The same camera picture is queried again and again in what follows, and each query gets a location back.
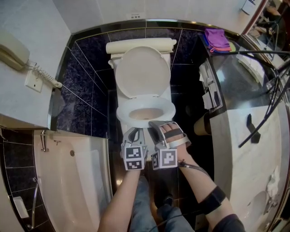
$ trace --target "bathtub faucet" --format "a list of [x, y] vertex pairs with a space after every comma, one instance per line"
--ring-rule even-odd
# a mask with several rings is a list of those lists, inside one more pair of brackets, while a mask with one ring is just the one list
[[46, 146], [46, 141], [47, 141], [47, 132], [46, 132], [46, 130], [43, 130], [40, 133], [40, 139], [41, 139], [41, 144], [42, 144], [41, 151], [43, 151], [43, 152], [49, 152], [49, 149]]

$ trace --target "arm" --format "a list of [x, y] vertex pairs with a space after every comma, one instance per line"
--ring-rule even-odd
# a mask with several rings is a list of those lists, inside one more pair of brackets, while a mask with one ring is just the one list
[[101, 217], [99, 232], [126, 232], [138, 185], [140, 170], [127, 171], [113, 199]]
[[[175, 124], [170, 125], [164, 125], [161, 130], [165, 133], [167, 131], [177, 129], [178, 127]], [[176, 135], [173, 137], [168, 138], [167, 142], [172, 142], [175, 140], [179, 140], [183, 137], [183, 135]], [[198, 166], [198, 164], [193, 160], [191, 155], [186, 150], [186, 145], [182, 144], [177, 147], [177, 154], [178, 154], [178, 161], [183, 161], [187, 164]], [[215, 188], [216, 184], [208, 177], [205, 173], [196, 170], [196, 169], [190, 169], [190, 168], [180, 168], [180, 170], [183, 172], [185, 178], [187, 179], [194, 195], [198, 203], [202, 202]], [[210, 228], [213, 230], [215, 226], [222, 221], [225, 217], [229, 215], [233, 215], [234, 211], [232, 209], [232, 206], [227, 198], [225, 198], [222, 201], [221, 206], [219, 206], [214, 211], [210, 212], [206, 215], [206, 218], [208, 220], [208, 223], [210, 225]], [[243, 228], [242, 223], [239, 222], [240, 225], [237, 225], [237, 228]], [[229, 229], [226, 228], [226, 226], [229, 226], [229, 224], [234, 224], [232, 221], [229, 223], [226, 223], [226, 225], [223, 227], [223, 229]]]

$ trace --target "purple towel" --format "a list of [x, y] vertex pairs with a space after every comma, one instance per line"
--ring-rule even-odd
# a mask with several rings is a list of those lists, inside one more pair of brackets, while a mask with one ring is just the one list
[[230, 46], [222, 29], [205, 29], [205, 36], [210, 46], [216, 48], [228, 48]]

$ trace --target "toilet lid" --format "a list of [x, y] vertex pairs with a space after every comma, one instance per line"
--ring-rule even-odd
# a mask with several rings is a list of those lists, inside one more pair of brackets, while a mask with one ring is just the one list
[[155, 48], [135, 47], [122, 56], [116, 68], [116, 83], [128, 98], [160, 96], [170, 84], [170, 68]]

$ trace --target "sleeve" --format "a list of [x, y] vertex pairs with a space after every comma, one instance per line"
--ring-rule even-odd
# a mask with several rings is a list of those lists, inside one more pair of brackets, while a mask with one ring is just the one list
[[213, 229], [213, 232], [245, 232], [242, 222], [236, 214], [224, 217]]

